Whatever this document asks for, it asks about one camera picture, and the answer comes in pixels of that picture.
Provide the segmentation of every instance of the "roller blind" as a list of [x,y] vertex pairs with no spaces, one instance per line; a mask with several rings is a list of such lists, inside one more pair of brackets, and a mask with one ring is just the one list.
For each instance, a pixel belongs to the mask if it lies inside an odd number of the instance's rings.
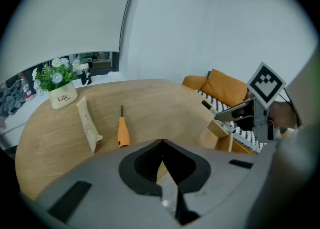
[[119,52],[128,0],[23,0],[0,47],[0,83],[72,54]]

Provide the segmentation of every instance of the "bottle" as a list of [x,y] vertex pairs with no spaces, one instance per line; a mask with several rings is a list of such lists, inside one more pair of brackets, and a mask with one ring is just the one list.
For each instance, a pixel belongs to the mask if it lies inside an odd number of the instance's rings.
[[27,81],[27,79],[25,77],[25,74],[21,73],[20,78],[21,78],[21,84],[22,84],[23,92],[25,94],[25,99],[27,101],[31,101],[34,98],[34,96],[32,95],[32,92],[31,92],[29,83],[28,83],[28,81]]

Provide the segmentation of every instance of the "round table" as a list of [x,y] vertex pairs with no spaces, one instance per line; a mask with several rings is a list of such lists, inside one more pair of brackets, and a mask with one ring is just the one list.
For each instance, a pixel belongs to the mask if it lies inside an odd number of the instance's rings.
[[[54,110],[49,100],[32,114],[16,152],[21,191],[32,200],[53,181],[96,154],[119,148],[121,105],[131,145],[172,139],[214,149],[217,137],[207,127],[213,115],[193,90],[168,80],[133,80],[78,88],[76,102]],[[88,110],[103,140],[91,152],[76,104],[86,97]],[[162,164],[159,175],[166,173]]]

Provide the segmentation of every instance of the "striped cushion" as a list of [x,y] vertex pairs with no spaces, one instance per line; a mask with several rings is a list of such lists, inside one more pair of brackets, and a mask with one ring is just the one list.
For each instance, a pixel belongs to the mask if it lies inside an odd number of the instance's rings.
[[[212,104],[213,109],[216,110],[218,113],[230,108],[229,106],[225,105],[224,103],[221,103],[214,97],[209,96],[208,94],[200,90],[196,90],[196,92],[205,97]],[[235,123],[233,121],[231,121],[230,124],[232,127],[235,127]],[[244,145],[245,147],[257,154],[260,153],[262,148],[266,145],[266,143],[260,143],[256,139],[256,136],[252,131],[243,131],[240,127],[235,127],[233,137],[238,143]]]

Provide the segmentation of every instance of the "flower pot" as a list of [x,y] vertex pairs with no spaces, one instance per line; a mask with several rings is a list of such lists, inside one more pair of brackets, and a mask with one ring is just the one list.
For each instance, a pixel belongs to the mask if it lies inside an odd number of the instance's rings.
[[63,87],[49,91],[48,93],[51,105],[55,110],[67,107],[78,99],[78,92],[72,81]]

